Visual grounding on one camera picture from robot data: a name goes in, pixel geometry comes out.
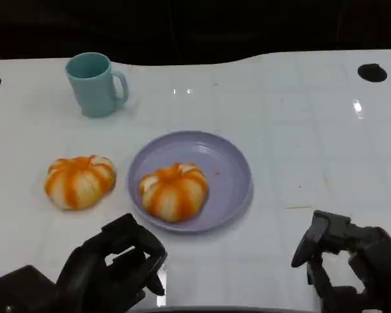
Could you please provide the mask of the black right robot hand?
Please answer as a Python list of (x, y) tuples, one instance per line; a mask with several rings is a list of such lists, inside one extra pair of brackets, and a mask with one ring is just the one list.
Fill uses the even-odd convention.
[[(349, 253), (348, 263), (364, 285), (333, 286), (323, 267), (323, 253)], [(307, 265), (308, 284), (321, 299), (322, 312), (391, 312), (391, 237), (380, 227), (360, 227), (348, 216), (314, 211), (291, 261)]]

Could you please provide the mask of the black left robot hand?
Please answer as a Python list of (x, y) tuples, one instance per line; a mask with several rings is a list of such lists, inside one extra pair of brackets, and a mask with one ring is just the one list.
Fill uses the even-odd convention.
[(68, 257), (57, 279), (54, 312), (127, 312), (145, 289), (164, 295), (158, 278), (167, 252), (127, 213), (102, 227)]

